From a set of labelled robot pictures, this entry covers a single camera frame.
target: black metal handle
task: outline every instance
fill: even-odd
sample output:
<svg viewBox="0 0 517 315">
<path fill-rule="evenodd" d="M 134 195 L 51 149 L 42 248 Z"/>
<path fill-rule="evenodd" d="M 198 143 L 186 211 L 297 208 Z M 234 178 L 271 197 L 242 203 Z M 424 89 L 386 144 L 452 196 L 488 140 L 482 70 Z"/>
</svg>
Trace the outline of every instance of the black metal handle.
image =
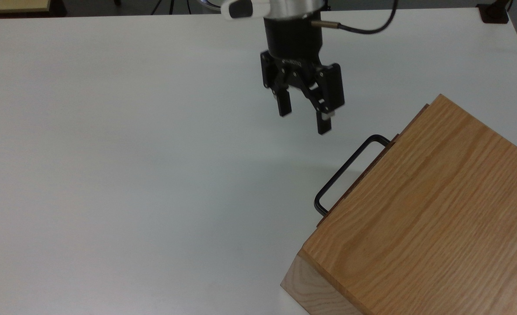
<svg viewBox="0 0 517 315">
<path fill-rule="evenodd" d="M 344 165 L 342 165 L 342 167 L 340 167 L 340 169 L 338 169 L 336 174 L 334 174 L 334 176 L 332 176 L 332 178 L 328 181 L 328 183 L 326 183 L 320 189 L 319 193 L 317 193 L 317 196 L 315 197 L 314 205 L 315 205 L 315 209 L 320 214 L 322 214 L 323 217 L 326 216 L 326 214 L 328 213 L 328 210 L 326 210 L 320 204 L 320 198 L 322 196 L 324 196 L 324 194 L 330 189 L 330 187 L 332 187 L 332 185 L 338 180 L 338 178 L 342 174 L 344 174 L 344 171 L 346 171 L 346 169 L 348 169 L 348 167 L 350 167 L 350 165 L 352 163 L 354 163 L 354 161 L 358 158 L 358 156 L 360 154 L 362 154 L 362 152 L 365 150 L 365 148 L 367 148 L 372 142 L 379 142 L 383 146 L 387 146 L 388 144 L 390 144 L 390 140 L 388 140 L 387 138 L 381 136 L 380 134 L 373 134 L 372 136 L 367 138 L 367 140 L 365 140 L 365 142 L 354 152 L 354 154 L 352 154 L 352 156 L 350 156 L 350 159 L 348 159 L 348 161 L 346 161 L 346 163 L 344 163 Z"/>
</svg>

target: white table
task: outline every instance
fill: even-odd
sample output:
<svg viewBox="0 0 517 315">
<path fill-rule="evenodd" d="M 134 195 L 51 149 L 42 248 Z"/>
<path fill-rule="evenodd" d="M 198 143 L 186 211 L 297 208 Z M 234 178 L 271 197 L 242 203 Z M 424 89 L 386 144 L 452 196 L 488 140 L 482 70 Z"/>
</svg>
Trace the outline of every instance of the white table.
<svg viewBox="0 0 517 315">
<path fill-rule="evenodd" d="M 280 118 L 262 88 L 262 23 L 0 20 L 0 314 L 306 314 L 279 283 L 314 195 L 366 137 L 442 93 L 517 145 L 511 24 L 401 10 L 382 34 L 326 30 L 346 105 L 319 136 L 300 92 Z"/>
</svg>

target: wood grain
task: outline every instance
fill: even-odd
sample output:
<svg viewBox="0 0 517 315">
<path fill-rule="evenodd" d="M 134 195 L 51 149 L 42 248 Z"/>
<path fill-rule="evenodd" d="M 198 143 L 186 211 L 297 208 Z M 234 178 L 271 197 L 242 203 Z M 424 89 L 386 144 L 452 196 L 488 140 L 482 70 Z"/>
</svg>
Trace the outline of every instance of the wood grain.
<svg viewBox="0 0 517 315">
<path fill-rule="evenodd" d="M 0 0 L 0 13 L 48 11 L 50 0 Z"/>
<path fill-rule="evenodd" d="M 311 315 L 362 315 L 299 255 L 281 286 Z"/>
<path fill-rule="evenodd" d="M 517 315 L 517 147 L 444 96 L 300 255 L 374 315 Z"/>
</svg>

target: wooden box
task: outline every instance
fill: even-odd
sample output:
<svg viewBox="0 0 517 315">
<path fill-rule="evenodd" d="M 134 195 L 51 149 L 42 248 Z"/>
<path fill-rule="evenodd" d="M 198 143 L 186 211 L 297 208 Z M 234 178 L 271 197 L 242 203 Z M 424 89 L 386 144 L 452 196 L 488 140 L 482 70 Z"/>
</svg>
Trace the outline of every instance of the wooden box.
<svg viewBox="0 0 517 315">
<path fill-rule="evenodd" d="M 282 287 L 311 315 L 517 315 L 517 147 L 444 96 L 321 221 Z"/>
</svg>

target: floor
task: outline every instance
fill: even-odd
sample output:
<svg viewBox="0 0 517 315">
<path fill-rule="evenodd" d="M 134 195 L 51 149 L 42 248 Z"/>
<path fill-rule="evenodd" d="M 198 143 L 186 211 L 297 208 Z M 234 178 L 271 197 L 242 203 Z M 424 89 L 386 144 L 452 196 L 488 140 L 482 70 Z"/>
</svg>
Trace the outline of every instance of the floor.
<svg viewBox="0 0 517 315">
<path fill-rule="evenodd" d="M 115 6 L 113 0 L 63 0 L 68 16 L 114 16 L 114 15 L 147 15 L 154 10 L 158 0 L 122 0 L 121 6 Z M 491 3 L 492 0 L 400 0 L 401 8 L 455 8 L 474 7 L 478 3 Z M 171 0 L 162 0 L 155 14 L 169 14 Z M 332 10 L 376 10 L 390 8 L 391 0 L 329 0 Z M 173 14 L 188 14 L 188 6 L 192 14 L 209 14 L 211 10 L 204 8 L 198 0 L 176 0 Z M 517 31 L 517 0 L 509 12 Z"/>
</svg>

